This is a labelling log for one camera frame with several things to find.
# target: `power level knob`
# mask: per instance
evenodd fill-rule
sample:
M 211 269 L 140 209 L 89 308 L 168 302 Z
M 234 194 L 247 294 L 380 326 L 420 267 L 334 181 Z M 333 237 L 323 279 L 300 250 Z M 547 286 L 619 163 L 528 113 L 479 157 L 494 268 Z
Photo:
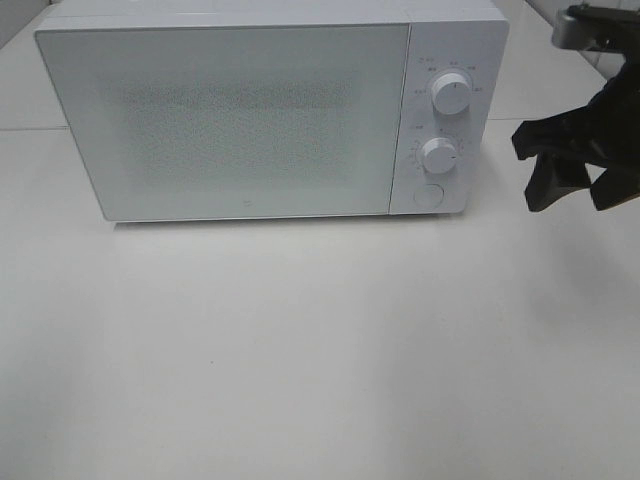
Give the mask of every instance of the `power level knob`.
M 471 78 L 462 71 L 443 73 L 431 84 L 433 106 L 443 115 L 456 115 L 471 103 Z
M 458 149 L 448 138 L 434 138 L 424 144 L 420 150 L 422 165 L 429 173 L 447 173 L 455 167 Z

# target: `microwave control panel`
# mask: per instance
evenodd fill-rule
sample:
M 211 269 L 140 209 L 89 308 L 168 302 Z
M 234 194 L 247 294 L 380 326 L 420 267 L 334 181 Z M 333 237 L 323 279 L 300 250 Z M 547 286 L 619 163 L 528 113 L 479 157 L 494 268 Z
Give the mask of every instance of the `microwave control panel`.
M 464 209 L 507 23 L 411 25 L 391 214 Z

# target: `microwave door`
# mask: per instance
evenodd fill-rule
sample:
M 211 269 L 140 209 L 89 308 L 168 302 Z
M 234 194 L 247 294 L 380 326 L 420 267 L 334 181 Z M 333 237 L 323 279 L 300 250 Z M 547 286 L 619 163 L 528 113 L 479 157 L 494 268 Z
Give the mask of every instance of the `microwave door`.
M 105 217 L 389 211 L 408 25 L 41 32 Z

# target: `microwave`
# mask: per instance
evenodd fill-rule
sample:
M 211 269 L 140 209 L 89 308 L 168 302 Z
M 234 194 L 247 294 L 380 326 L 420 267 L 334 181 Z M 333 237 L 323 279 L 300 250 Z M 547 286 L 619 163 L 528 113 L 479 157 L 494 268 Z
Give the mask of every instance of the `microwave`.
M 64 0 L 35 39 L 115 222 L 464 209 L 489 0 Z

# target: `timer knob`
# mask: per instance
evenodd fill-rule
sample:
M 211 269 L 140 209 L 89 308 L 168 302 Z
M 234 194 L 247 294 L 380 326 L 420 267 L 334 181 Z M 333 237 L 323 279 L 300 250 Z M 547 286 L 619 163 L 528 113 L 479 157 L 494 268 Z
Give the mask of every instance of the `timer knob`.
M 420 160 L 425 170 L 433 174 L 447 173 L 456 165 L 459 153 L 448 138 L 434 138 L 420 150 Z
M 456 115 L 471 103 L 471 78 L 462 71 L 443 73 L 431 84 L 431 99 L 443 115 Z

